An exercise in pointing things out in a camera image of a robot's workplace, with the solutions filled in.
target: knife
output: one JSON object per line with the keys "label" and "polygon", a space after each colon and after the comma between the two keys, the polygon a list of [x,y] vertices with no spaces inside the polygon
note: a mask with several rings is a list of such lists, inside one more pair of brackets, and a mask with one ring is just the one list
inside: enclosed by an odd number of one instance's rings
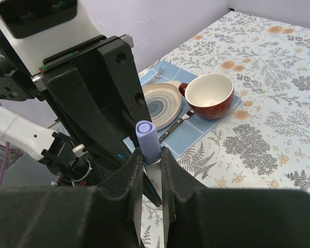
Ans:
{"label": "knife", "polygon": [[166,138],[169,137],[170,134],[173,133],[183,122],[184,120],[189,119],[192,115],[194,115],[194,110],[190,109],[183,117],[179,118],[165,133],[160,137],[160,143],[162,143]]}

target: red mug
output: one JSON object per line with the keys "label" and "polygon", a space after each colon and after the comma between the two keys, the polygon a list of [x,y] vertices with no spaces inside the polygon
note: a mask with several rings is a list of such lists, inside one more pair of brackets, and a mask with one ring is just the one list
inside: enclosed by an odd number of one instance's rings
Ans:
{"label": "red mug", "polygon": [[231,108],[234,85],[227,76],[212,73],[199,76],[189,84],[181,84],[179,92],[198,116],[216,120]]}

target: floral tablecloth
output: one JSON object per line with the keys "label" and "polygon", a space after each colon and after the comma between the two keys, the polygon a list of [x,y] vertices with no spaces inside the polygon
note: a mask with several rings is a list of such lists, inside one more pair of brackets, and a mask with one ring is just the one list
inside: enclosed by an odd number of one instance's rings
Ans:
{"label": "floral tablecloth", "polygon": [[[162,59],[229,76],[243,100],[178,160],[183,168],[208,187],[310,193],[310,29],[230,12]],[[164,247],[162,211],[147,199],[142,222],[145,247]]]}

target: fork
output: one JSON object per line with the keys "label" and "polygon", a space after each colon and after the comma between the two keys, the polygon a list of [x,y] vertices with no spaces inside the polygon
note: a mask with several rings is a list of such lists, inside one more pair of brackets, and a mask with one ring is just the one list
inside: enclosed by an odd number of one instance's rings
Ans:
{"label": "fork", "polygon": [[164,72],[164,68],[161,67],[161,68],[159,69],[159,71],[156,73],[155,77],[152,78],[152,79],[151,79],[150,81],[148,81],[147,83],[145,83],[145,84],[143,85],[143,87],[156,83],[156,82],[162,77],[163,72]]}

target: black knife handle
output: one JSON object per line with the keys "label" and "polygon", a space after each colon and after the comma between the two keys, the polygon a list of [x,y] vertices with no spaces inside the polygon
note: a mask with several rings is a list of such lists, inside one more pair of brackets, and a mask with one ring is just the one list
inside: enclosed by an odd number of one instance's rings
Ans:
{"label": "black knife handle", "polygon": [[169,135],[172,134],[173,131],[175,131],[177,127],[179,127],[183,122],[184,120],[182,118],[179,118],[168,130],[166,130],[165,133],[162,134],[159,139],[160,143],[162,143],[166,138],[168,138]]}

